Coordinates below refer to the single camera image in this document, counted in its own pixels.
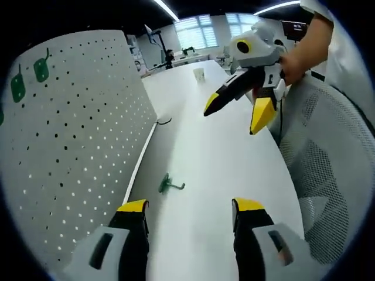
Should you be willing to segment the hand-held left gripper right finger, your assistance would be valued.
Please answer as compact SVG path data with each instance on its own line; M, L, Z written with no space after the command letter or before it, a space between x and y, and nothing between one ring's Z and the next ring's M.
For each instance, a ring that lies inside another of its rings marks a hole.
M232 199L234 252L240 280L310 280L306 241L274 223L258 201Z

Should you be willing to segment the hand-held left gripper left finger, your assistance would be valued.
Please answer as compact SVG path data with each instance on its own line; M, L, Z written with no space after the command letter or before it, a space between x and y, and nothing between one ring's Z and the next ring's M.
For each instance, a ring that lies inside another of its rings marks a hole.
M69 263L69 280L145 280L149 253L146 199L120 206L107 226L81 240Z

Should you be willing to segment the person's right hand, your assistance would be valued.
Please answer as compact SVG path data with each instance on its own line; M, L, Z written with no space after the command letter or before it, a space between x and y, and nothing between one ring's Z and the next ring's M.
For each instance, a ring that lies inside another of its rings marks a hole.
M280 56L280 63L286 85L298 82L308 70L304 59L298 53L283 53Z

